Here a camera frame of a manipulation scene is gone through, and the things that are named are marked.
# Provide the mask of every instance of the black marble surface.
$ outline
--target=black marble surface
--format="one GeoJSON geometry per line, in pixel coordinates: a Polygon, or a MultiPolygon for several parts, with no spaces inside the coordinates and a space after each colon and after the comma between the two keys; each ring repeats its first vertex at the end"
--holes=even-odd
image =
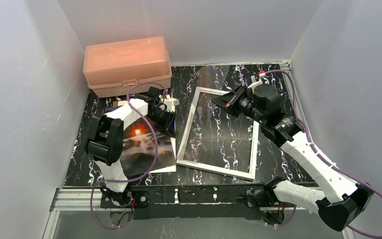
{"type": "MultiPolygon", "coordinates": [[[[231,91],[240,84],[247,86],[251,84],[251,76],[258,74],[259,71],[273,69],[279,69],[279,65],[172,67],[172,87],[169,89],[169,94],[181,102],[176,108],[176,148],[180,145],[192,98],[197,86],[231,91]]],[[[264,83],[273,84],[281,94],[286,96],[284,107],[289,113],[292,112],[291,101],[288,98],[288,92],[282,74],[269,75],[264,78],[263,81],[264,83]]],[[[103,178],[98,166],[90,160],[90,157],[84,151],[87,128],[92,114],[102,114],[105,108],[113,105],[114,101],[124,99],[124,97],[99,99],[90,91],[78,130],[78,136],[72,151],[65,178],[65,186],[92,186],[96,180],[103,178]]],[[[214,115],[217,114],[215,110],[211,110],[212,107],[210,107],[208,103],[207,107],[205,105],[201,105],[201,107],[201,118],[205,117],[205,120],[211,122],[211,126],[217,128],[218,122],[214,119],[215,117],[207,116],[210,111],[212,111],[214,115]]],[[[250,120],[244,117],[229,119],[226,114],[219,116],[219,120],[221,121],[222,128],[228,128],[230,125],[232,130],[222,130],[221,133],[218,133],[218,129],[210,131],[206,129],[206,133],[202,134],[199,142],[192,142],[194,146],[198,145],[200,148],[204,146],[205,149],[199,150],[197,155],[195,155],[195,152],[194,155],[192,154],[192,149],[187,149],[191,151],[190,160],[201,160],[204,163],[212,163],[216,166],[229,167],[234,170],[247,172],[252,136],[252,124],[250,120]]],[[[188,148],[191,147],[190,140],[198,139],[195,137],[197,133],[198,131],[194,130],[193,135],[190,135],[188,138],[188,148]]],[[[293,158],[277,148],[272,142],[265,138],[261,132],[259,133],[257,144],[257,167],[255,180],[253,182],[267,183],[275,176],[283,176],[292,182],[313,182],[312,178],[293,158]]],[[[251,181],[209,173],[189,167],[177,166],[176,172],[149,174],[146,178],[133,184],[193,185],[248,182],[251,181]]]]}

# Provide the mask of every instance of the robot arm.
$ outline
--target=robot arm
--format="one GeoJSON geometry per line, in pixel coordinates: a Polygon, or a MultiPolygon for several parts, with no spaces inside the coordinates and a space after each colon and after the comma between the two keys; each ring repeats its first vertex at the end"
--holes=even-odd
{"type": "MultiPolygon", "coordinates": [[[[135,95],[130,103],[144,116],[155,122],[155,129],[174,137],[174,99],[161,101],[161,90],[150,87],[145,95],[135,95]]],[[[119,157],[123,149],[124,130],[134,123],[140,115],[129,104],[123,105],[104,116],[93,115],[88,129],[85,151],[94,159],[105,178],[127,180],[119,157]]],[[[108,182],[106,187],[113,192],[122,193],[127,183],[108,182]]]]}
{"type": "Polygon", "coordinates": [[[333,170],[311,150],[305,130],[282,107],[285,97],[261,81],[248,88],[212,99],[232,116],[244,114],[259,122],[261,132],[292,156],[322,189],[298,186],[282,178],[273,179],[264,191],[253,194],[263,203],[289,202],[315,212],[332,229],[342,231],[367,206],[373,192],[333,170]]]}

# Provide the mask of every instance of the box handle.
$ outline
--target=box handle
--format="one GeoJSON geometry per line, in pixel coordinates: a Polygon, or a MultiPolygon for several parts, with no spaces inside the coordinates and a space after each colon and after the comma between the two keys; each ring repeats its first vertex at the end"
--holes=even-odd
{"type": "Polygon", "coordinates": [[[133,80],[129,80],[129,81],[123,81],[123,85],[124,86],[133,86],[133,85],[136,85],[138,84],[138,80],[137,79],[133,79],[133,80]]]}

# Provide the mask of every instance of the orange plastic box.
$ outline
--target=orange plastic box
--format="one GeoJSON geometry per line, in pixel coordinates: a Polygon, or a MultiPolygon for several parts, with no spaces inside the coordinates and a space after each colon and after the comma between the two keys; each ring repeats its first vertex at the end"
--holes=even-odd
{"type": "MultiPolygon", "coordinates": [[[[163,37],[87,46],[84,75],[88,87],[100,98],[126,95],[134,85],[155,81],[170,87],[172,70],[163,37]]],[[[156,84],[140,86],[131,93],[147,92],[156,84]]]]}

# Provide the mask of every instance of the gray wall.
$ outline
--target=gray wall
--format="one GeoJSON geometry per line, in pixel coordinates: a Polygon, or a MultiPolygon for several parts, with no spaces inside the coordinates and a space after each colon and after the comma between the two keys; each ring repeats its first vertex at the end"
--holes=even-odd
{"type": "Polygon", "coordinates": [[[59,0],[82,45],[164,36],[175,65],[290,59],[321,0],[59,0]]]}
{"type": "MultiPolygon", "coordinates": [[[[323,2],[292,73],[317,144],[382,191],[382,1],[323,2]]],[[[382,235],[380,198],[352,225],[382,235]]]]}
{"type": "Polygon", "coordinates": [[[41,238],[88,89],[57,0],[0,0],[0,239],[41,238]]]}

